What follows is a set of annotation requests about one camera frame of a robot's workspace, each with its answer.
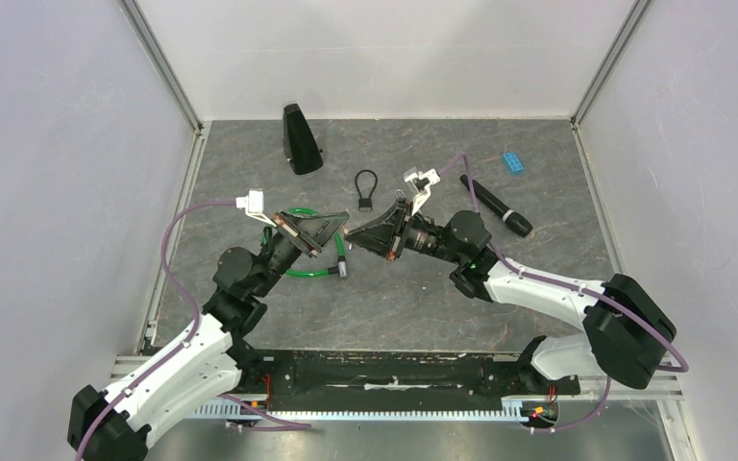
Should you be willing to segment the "green cable lock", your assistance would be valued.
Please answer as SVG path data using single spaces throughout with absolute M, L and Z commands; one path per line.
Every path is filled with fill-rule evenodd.
M 321 214 L 317 211 L 303 207 L 291 208 L 289 212 L 308 215 Z M 265 224 L 262 231 L 259 255 L 266 259 L 269 270 L 279 276 L 289 276 L 296 279 L 316 279 L 328 276 L 338 276 L 339 278 L 345 279 L 348 275 L 346 254 L 337 254 L 337 259 L 334 265 L 326 269 L 293 269 L 292 266 L 295 261 L 304 254 L 293 246 L 287 238 L 279 233 L 276 227 L 272 228 Z

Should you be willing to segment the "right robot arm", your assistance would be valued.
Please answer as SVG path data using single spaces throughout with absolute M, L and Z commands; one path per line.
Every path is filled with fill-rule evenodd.
M 633 278 L 571 279 L 501 258 L 473 210 L 456 212 L 445 225 L 413 214 L 405 199 L 381 217 L 346 234 L 349 243 L 388 261 L 410 251 L 455 264 L 450 279 L 471 299 L 519 305 L 554 317 L 579 332 L 534 341 L 516 367 L 519 384 L 540 392 L 554 380 L 593 373 L 626 387 L 645 389 L 677 329 Z

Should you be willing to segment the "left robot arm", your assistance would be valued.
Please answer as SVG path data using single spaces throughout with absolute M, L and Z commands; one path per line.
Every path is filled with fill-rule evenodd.
M 260 353 L 245 337 L 263 315 L 261 302 L 302 255 L 318 256 L 348 221 L 346 211 L 269 219 L 258 253 L 224 251 L 216 286 L 194 307 L 185 330 L 130 374 L 99 391 L 88 385 L 73 402 L 68 443 L 79 460 L 142 460 L 170 428 L 232 391 L 251 392 L 263 378 Z

